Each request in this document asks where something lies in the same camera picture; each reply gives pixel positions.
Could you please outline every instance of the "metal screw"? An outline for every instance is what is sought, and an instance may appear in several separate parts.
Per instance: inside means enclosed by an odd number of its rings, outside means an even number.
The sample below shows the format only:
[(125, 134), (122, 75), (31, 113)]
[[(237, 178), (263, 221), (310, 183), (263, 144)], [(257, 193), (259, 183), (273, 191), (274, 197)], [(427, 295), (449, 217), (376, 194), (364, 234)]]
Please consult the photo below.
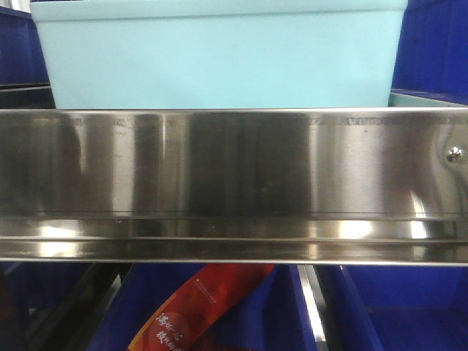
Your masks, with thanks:
[(449, 162), (457, 162), (463, 157), (463, 153), (462, 149), (454, 146), (447, 152), (447, 160)]

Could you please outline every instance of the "red packaging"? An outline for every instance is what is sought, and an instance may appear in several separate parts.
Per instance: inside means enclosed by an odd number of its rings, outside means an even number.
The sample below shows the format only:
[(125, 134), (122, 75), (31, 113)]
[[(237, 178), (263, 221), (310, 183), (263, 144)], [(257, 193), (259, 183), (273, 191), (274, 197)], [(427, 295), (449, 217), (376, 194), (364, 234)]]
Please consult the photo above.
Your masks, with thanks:
[(210, 325), (253, 291), (273, 267), (206, 265), (154, 312), (127, 351), (189, 351)]

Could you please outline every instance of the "metal bar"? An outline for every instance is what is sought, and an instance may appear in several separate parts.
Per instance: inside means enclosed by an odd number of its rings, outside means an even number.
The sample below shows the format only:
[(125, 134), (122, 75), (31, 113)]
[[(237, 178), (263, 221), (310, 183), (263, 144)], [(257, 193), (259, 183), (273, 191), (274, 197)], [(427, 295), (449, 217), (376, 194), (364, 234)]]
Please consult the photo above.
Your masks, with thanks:
[(468, 108), (0, 111), (0, 257), (467, 264)]
[(298, 265), (298, 272), (317, 349), (319, 351), (342, 351), (343, 346), (330, 307), (325, 302), (315, 267)]

